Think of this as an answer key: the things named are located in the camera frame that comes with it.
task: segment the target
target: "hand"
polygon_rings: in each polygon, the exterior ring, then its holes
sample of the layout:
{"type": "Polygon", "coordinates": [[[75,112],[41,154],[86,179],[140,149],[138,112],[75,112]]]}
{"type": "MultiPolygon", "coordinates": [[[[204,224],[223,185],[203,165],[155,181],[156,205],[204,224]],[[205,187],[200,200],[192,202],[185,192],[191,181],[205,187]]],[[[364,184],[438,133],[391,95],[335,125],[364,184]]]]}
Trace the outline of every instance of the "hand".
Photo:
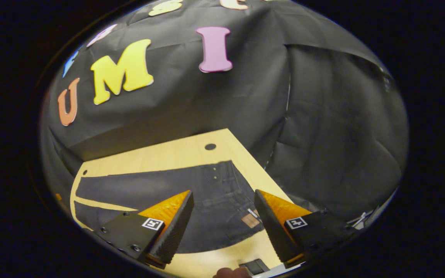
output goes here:
{"type": "Polygon", "coordinates": [[[252,276],[246,267],[240,267],[235,270],[221,268],[212,278],[252,278],[252,276]]]}

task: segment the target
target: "dark denim jeans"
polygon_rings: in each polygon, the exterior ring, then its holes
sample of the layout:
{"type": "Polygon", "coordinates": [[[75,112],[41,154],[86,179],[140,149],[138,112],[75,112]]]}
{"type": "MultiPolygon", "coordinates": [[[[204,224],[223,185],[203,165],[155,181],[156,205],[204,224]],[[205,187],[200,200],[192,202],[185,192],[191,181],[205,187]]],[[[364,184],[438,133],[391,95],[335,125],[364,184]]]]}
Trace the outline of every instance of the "dark denim jeans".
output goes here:
{"type": "MultiPolygon", "coordinates": [[[[254,210],[254,191],[231,161],[166,171],[111,175],[80,181],[76,195],[142,211],[169,197],[192,190],[195,201],[177,253],[225,248],[263,230],[242,221],[254,210]]],[[[75,204],[76,217],[96,230],[118,215],[75,204]]]]}

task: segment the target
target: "letter m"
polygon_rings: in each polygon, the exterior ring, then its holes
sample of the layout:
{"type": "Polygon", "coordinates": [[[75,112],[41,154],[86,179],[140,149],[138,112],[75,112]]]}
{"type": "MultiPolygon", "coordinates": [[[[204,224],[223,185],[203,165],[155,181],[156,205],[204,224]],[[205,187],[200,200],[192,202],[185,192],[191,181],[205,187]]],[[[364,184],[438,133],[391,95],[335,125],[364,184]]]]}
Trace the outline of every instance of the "letter m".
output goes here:
{"type": "Polygon", "coordinates": [[[154,77],[147,72],[145,53],[150,39],[142,39],[127,46],[115,64],[109,56],[104,56],[92,64],[94,71],[95,97],[94,103],[99,105],[111,97],[106,90],[107,85],[115,95],[121,91],[121,83],[125,76],[125,91],[136,90],[154,82],[154,77]]]}

